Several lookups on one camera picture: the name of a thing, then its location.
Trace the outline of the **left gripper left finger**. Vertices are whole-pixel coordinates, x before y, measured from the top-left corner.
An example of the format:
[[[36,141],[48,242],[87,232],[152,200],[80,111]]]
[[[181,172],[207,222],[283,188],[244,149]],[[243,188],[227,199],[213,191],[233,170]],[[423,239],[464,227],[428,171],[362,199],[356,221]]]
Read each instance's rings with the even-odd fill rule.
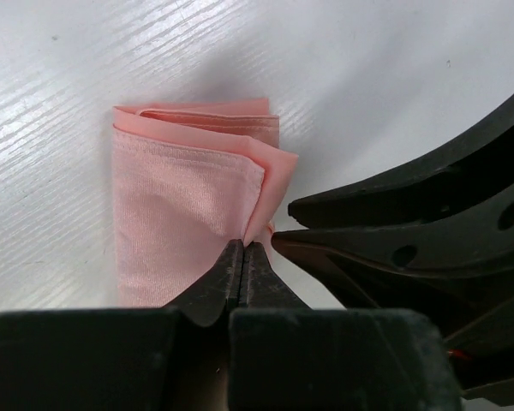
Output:
[[[0,410],[225,410],[244,247],[159,308],[0,313]]]

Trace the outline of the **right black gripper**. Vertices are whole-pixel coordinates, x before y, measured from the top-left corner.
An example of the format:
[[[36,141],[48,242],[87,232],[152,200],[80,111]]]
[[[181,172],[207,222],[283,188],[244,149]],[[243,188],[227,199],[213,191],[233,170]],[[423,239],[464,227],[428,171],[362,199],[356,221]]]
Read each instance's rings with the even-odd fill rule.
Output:
[[[285,231],[272,244],[346,307],[425,314],[463,398],[514,405],[514,198],[433,223]]]

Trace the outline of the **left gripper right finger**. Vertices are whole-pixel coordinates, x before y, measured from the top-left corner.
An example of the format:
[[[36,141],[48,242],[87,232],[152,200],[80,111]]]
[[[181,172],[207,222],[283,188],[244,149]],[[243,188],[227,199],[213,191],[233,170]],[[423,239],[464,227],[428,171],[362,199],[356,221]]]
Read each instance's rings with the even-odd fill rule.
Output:
[[[242,264],[230,315],[232,410],[459,410],[440,333],[406,309],[259,307],[282,288],[260,244]]]

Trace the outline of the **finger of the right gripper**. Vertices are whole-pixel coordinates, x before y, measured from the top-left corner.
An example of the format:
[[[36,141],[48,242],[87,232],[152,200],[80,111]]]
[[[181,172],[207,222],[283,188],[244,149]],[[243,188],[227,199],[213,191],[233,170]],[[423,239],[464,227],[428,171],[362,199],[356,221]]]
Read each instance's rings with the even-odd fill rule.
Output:
[[[310,229],[429,223],[514,184],[514,94],[444,145],[360,182],[291,202]]]

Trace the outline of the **pink satin napkin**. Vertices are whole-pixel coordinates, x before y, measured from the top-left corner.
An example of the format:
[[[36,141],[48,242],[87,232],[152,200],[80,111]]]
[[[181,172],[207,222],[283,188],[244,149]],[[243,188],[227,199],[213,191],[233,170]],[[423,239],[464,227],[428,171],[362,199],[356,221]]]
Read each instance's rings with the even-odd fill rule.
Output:
[[[270,245],[298,157],[267,99],[119,105],[112,127],[121,304],[169,303],[231,240]]]

